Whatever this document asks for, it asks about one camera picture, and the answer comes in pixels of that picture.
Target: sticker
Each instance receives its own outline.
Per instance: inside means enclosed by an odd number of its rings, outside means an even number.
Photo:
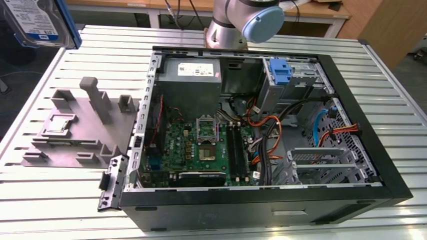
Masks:
[[[140,4],[140,3],[128,3],[127,5],[131,7],[147,7],[146,4]]]
[[[259,171],[255,171],[252,174],[254,179],[260,179],[262,178],[262,173]]]
[[[37,40],[57,40],[59,33],[49,15],[39,8],[36,0],[3,0],[29,37]]]
[[[178,65],[178,76],[214,77],[214,64],[182,62]]]
[[[348,16],[344,15],[334,15],[335,19],[348,19]]]
[[[258,114],[260,113],[260,108],[258,106],[252,107],[254,112],[256,112]]]

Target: open computer tower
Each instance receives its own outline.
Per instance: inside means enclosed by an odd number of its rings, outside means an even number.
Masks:
[[[412,197],[328,55],[178,47],[100,188],[144,231],[336,224]]]

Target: motherboard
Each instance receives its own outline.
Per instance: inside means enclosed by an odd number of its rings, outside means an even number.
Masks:
[[[250,126],[199,121],[168,123],[163,155],[147,157],[142,185],[168,188],[182,173],[218,173],[224,175],[226,186],[251,186],[255,183],[250,178],[246,149],[252,134]],[[211,137],[211,141],[200,141],[200,137]]]

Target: blue drive bay latch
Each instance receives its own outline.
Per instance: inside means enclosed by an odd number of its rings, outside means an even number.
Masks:
[[[292,68],[284,59],[270,59],[270,71],[276,85],[287,85],[292,78]]]

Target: slotted metal table surface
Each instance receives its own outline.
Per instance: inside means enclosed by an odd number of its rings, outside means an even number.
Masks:
[[[56,89],[99,79],[111,98],[139,98],[152,46],[203,47],[202,31],[85,26],[79,50],[60,49],[0,143],[0,239],[423,239],[427,236],[426,115],[370,46],[356,40],[276,36],[251,50],[332,56],[414,198],[338,225],[210,231],[142,232],[123,211],[98,213],[103,169],[23,167],[21,156],[41,129]]]

